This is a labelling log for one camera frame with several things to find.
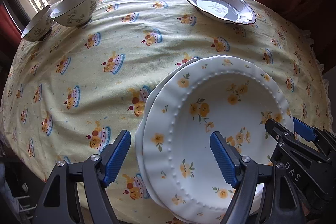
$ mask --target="scalloped dish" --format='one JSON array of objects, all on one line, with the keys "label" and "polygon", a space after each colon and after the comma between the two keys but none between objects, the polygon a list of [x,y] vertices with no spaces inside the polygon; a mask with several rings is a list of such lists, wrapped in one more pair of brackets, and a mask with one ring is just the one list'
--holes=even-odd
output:
[{"label": "scalloped dish", "polygon": [[187,0],[199,12],[225,23],[248,25],[256,21],[253,9],[244,0]]},{"label": "scalloped dish", "polygon": [[[294,131],[282,91],[252,63],[216,56],[182,68],[158,93],[144,126],[144,167],[157,198],[183,220],[220,223],[235,190],[211,152],[210,134],[219,131],[241,155],[271,164],[277,142],[265,131],[270,117]],[[262,189],[257,185],[252,210]]]}]

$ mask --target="blue rubber pad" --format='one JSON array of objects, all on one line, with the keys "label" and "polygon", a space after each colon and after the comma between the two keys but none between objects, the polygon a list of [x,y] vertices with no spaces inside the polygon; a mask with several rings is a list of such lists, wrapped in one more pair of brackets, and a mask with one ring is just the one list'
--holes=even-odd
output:
[{"label": "blue rubber pad", "polygon": [[106,164],[105,177],[102,181],[104,187],[108,187],[111,182],[114,182],[119,173],[120,167],[124,162],[128,149],[131,145],[131,134],[127,131],[121,139],[117,148],[114,150],[111,158]]},{"label": "blue rubber pad", "polygon": [[215,133],[212,133],[210,136],[210,148],[217,160],[225,182],[231,184],[232,188],[238,186],[239,182],[236,178],[235,166]]},{"label": "blue rubber pad", "polygon": [[297,118],[293,118],[294,122],[294,132],[299,134],[302,138],[304,138],[307,142],[313,142],[316,140],[316,135],[314,130],[301,120]]}]

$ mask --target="metal bolt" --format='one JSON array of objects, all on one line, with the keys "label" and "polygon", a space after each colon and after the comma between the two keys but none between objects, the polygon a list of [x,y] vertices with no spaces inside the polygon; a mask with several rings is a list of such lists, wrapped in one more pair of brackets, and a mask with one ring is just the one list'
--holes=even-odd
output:
[{"label": "metal bolt", "polygon": [[93,161],[99,160],[99,155],[97,155],[97,154],[93,154],[93,155],[90,157],[90,160],[93,160]]},{"label": "metal bolt", "polygon": [[282,162],[280,162],[280,161],[278,161],[276,165],[277,165],[277,167],[279,167],[279,168],[282,168],[282,167],[284,166],[284,164],[283,164]]},{"label": "metal bolt", "polygon": [[242,156],[242,157],[241,157],[241,160],[242,160],[243,162],[250,162],[250,161],[251,161],[251,158],[250,158],[249,156]]},{"label": "metal bolt", "polygon": [[65,164],[65,160],[59,160],[57,162],[57,166],[63,166]]}]

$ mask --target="yellow tablecloth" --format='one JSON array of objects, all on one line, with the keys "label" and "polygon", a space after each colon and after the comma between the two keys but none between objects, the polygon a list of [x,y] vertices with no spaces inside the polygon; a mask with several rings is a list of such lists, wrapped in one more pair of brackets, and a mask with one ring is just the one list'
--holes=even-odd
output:
[{"label": "yellow tablecloth", "polygon": [[[302,33],[246,2],[257,15],[248,26],[209,19],[186,0],[99,0],[85,27],[56,23],[44,42],[22,40],[1,100],[1,131],[46,180],[57,160],[84,161],[128,129],[131,148],[107,189],[116,215],[131,223],[173,221],[145,191],[130,193],[140,178],[134,134],[148,93],[186,60],[226,54],[250,61],[278,83],[291,115],[330,129],[325,89]],[[79,194],[87,206],[82,185]]]}]

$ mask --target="tablecloth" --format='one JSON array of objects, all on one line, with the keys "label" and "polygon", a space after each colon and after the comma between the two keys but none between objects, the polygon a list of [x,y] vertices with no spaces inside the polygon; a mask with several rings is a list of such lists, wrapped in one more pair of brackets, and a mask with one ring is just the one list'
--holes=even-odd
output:
[{"label": "tablecloth", "polygon": [[277,82],[290,105],[286,115],[331,129],[318,64],[302,32],[264,5],[245,1],[257,15],[253,25],[214,21],[186,0],[99,0],[89,24],[55,23],[45,41],[22,40],[1,100],[2,133],[46,180],[58,160],[84,161],[128,129],[131,148],[107,188],[117,217],[181,223],[139,189],[134,148],[148,94],[177,66],[219,54],[250,61]]}]

